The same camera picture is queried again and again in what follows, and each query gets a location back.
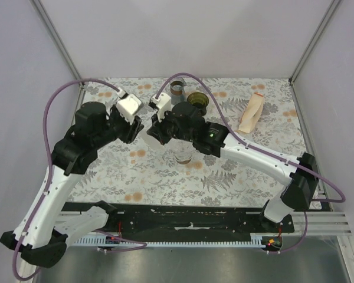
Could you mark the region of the white paper coffee filter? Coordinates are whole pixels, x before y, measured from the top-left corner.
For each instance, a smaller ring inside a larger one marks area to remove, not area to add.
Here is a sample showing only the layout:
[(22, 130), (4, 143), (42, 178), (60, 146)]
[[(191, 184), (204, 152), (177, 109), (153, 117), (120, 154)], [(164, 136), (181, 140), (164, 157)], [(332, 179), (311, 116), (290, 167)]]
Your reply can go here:
[(144, 140), (144, 142), (153, 150), (164, 150), (164, 146), (161, 145), (161, 143), (154, 137), (148, 135), (147, 133), (143, 134), (142, 139)]

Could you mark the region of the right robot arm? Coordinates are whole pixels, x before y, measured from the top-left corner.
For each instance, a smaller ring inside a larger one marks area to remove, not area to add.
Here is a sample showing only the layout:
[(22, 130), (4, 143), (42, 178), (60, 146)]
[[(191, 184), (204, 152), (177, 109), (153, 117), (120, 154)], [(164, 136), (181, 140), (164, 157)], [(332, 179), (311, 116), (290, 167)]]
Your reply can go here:
[(279, 153), (242, 139), (222, 124), (205, 121), (198, 108), (187, 102), (173, 107), (149, 105), (156, 110), (147, 130), (152, 143), (164, 146), (171, 140), (182, 140), (204, 155), (241, 162), (284, 186), (262, 208), (258, 224), (263, 231), (272, 232), (292, 212), (309, 210), (319, 181), (313, 155)]

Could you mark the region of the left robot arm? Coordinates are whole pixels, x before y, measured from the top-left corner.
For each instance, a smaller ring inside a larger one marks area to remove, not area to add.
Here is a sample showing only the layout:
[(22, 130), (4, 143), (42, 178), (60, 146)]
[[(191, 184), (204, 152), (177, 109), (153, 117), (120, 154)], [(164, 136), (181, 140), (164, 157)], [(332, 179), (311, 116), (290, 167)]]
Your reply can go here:
[(31, 265), (51, 268), (86, 234), (101, 228), (113, 231), (118, 225), (117, 209), (102, 200), (63, 225), (55, 222), (72, 189), (97, 159), (98, 150), (117, 139), (129, 144), (143, 129), (137, 115), (142, 106), (118, 101), (108, 110), (103, 103), (84, 103), (75, 113), (74, 125), (55, 144), (51, 166), (24, 220), (15, 230), (3, 233), (1, 243)]

